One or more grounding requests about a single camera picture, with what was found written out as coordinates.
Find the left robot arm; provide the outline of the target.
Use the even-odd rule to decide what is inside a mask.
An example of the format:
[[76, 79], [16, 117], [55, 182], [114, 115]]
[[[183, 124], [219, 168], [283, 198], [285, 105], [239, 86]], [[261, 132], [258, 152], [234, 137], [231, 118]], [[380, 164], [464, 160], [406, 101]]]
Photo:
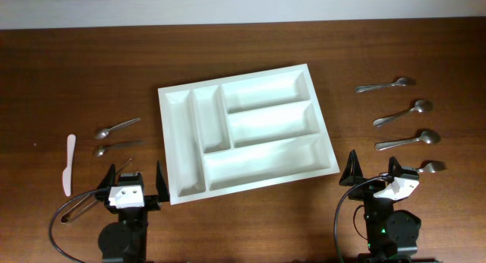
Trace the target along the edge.
[[111, 165], [98, 185], [97, 201], [118, 216], [106, 225], [98, 237], [103, 262], [145, 262], [147, 260], [148, 213], [159, 211], [170, 200], [162, 167], [156, 165], [155, 195], [144, 194], [144, 180], [140, 172], [117, 174]]

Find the steel spoon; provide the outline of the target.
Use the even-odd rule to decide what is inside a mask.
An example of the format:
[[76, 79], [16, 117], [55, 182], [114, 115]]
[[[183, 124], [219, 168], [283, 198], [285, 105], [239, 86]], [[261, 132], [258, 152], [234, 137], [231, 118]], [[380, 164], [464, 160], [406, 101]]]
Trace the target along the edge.
[[426, 144], [436, 144], [441, 141], [441, 136], [435, 131], [424, 130], [419, 135], [413, 138], [377, 143], [375, 144], [375, 149], [378, 151], [383, 151], [386, 149], [390, 149], [392, 147], [398, 147], [398, 146], [411, 144], [419, 141], [424, 142]]
[[387, 116], [387, 117], [383, 117], [383, 118], [379, 118], [379, 119], [376, 119], [373, 121], [373, 126], [374, 127], [382, 127], [384, 125], [386, 125], [387, 123], [390, 123], [402, 116], [405, 116], [411, 112], [419, 112], [419, 113], [424, 113], [424, 112], [430, 112], [432, 111], [434, 108], [434, 105], [431, 101], [429, 100], [417, 100], [413, 106], [410, 108], [410, 109], [407, 109], [405, 111], [402, 111], [400, 113], [397, 113], [397, 114], [394, 114], [394, 115], [391, 115], [391, 116]]
[[394, 82], [389, 83], [389, 84], [369, 84], [369, 85], [357, 86], [355, 88], [355, 92], [356, 93], [364, 93], [364, 92], [379, 90], [379, 89], [388, 88], [388, 87], [406, 87], [406, 86], [411, 86], [411, 85], [415, 85], [414, 80], [412, 80], [411, 78], [407, 78], [407, 77], [401, 77], [401, 78], [398, 78]]

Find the upper small steel teaspoon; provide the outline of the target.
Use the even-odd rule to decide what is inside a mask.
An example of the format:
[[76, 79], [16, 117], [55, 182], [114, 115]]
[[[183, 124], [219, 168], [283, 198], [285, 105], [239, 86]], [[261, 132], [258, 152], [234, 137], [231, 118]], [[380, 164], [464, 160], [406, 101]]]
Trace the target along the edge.
[[96, 140], [101, 140], [101, 139], [107, 138], [111, 132], [118, 131], [122, 128], [128, 127], [129, 125], [132, 125], [132, 124], [139, 122], [139, 121], [140, 121], [140, 118], [135, 118], [135, 119], [128, 120], [126, 122], [121, 122], [121, 123], [114, 125], [114, 126], [111, 126], [109, 128], [103, 128], [96, 133], [94, 138]]

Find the white plastic knife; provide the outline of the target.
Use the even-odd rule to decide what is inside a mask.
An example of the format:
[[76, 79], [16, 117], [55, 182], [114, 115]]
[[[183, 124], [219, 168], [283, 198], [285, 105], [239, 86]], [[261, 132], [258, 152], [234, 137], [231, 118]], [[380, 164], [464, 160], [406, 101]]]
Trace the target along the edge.
[[67, 197], [71, 196], [72, 166], [74, 160], [76, 139], [76, 136], [73, 134], [70, 134], [67, 137], [67, 163], [65, 169], [62, 172], [62, 186], [64, 193]]

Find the white plastic cutlery tray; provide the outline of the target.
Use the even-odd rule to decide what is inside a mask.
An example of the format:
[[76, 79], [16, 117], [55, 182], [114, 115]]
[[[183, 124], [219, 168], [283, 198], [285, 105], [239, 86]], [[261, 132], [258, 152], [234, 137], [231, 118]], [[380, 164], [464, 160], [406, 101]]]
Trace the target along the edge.
[[306, 64], [158, 90], [172, 204], [339, 172]]

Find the lower small steel teaspoon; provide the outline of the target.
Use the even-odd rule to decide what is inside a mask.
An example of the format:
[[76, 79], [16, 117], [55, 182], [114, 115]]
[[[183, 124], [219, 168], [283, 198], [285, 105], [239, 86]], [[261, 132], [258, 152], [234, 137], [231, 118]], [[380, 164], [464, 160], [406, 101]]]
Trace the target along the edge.
[[117, 143], [117, 144], [100, 145], [99, 147], [97, 147], [94, 150], [93, 155], [95, 157], [101, 157], [106, 152], [113, 150], [113, 149], [133, 147], [133, 146], [138, 146], [138, 145], [142, 145], [142, 144], [145, 144], [145, 142], [144, 141], [126, 141], [126, 142]]

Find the steel serrated tongs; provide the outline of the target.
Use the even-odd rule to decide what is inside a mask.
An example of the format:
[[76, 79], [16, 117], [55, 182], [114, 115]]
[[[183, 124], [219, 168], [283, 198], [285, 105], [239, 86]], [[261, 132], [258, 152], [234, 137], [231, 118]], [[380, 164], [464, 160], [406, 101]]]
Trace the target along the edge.
[[89, 211], [91, 208], [99, 203], [98, 200], [94, 198], [93, 195], [86, 196], [79, 200], [70, 210], [66, 211], [61, 217], [61, 223], [67, 224], [71, 223], [81, 215]]

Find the small steel teaspoon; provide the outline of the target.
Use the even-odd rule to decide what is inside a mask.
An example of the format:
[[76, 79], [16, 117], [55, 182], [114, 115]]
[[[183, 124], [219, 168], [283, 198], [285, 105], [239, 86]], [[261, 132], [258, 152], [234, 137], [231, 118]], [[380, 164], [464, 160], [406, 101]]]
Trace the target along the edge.
[[142, 144], [145, 144], [145, 142], [144, 141], [126, 141], [126, 142], [117, 143], [117, 144], [100, 145], [99, 147], [97, 147], [94, 150], [93, 155], [95, 157], [101, 157], [106, 152], [113, 150], [113, 149], [133, 147], [133, 146], [138, 146], [138, 145], [142, 145]]
[[109, 128], [103, 128], [96, 133], [94, 138], [96, 140], [101, 140], [101, 139], [107, 138], [111, 132], [118, 131], [122, 128], [128, 127], [129, 125], [132, 125], [132, 124], [139, 122], [139, 121], [140, 121], [140, 118], [135, 118], [135, 119], [128, 120], [126, 122], [121, 122], [121, 123], [114, 125], [114, 126], [111, 126]]

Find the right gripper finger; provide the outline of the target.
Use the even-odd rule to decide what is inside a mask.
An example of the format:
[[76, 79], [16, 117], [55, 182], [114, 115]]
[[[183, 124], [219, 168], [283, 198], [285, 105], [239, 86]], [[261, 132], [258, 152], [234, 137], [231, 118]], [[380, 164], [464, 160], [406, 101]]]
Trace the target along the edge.
[[349, 158], [346, 163], [346, 168], [342, 172], [342, 176], [339, 180], [341, 186], [354, 186], [363, 183], [364, 177], [361, 170], [360, 163], [358, 161], [358, 155], [355, 150], [349, 153]]
[[402, 175], [402, 166], [395, 157], [389, 159], [388, 175], [392, 177]]

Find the steel fork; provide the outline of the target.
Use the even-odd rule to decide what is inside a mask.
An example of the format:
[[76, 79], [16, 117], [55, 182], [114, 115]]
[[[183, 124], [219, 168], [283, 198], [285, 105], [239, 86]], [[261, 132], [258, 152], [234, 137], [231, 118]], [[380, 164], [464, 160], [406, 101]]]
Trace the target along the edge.
[[416, 168], [418, 173], [436, 173], [447, 169], [447, 165], [441, 161], [427, 161], [426, 164]]

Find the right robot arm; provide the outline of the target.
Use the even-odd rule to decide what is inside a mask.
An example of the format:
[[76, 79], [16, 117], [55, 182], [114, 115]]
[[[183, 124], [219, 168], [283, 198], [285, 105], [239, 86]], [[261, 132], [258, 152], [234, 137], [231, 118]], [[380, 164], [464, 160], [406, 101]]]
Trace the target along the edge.
[[388, 172], [366, 179], [355, 151], [349, 153], [346, 168], [339, 181], [349, 190], [340, 198], [333, 224], [333, 238], [338, 247], [337, 223], [345, 199], [361, 201], [364, 208], [368, 252], [358, 255], [358, 262], [410, 262], [418, 251], [417, 238], [421, 219], [393, 205], [406, 199], [417, 189], [419, 174], [389, 159]]

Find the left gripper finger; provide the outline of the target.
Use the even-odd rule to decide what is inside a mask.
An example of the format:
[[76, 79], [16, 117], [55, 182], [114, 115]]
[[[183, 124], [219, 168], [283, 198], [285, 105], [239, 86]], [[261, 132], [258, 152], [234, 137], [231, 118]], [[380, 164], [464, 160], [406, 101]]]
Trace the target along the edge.
[[156, 164], [156, 190], [159, 202], [170, 201], [169, 190], [166, 181], [164, 180], [162, 166], [159, 161]]
[[115, 184], [115, 174], [116, 174], [116, 168], [115, 164], [112, 164], [109, 167], [109, 170], [101, 183], [98, 185], [98, 189], [106, 189], [108, 187], [112, 187]]

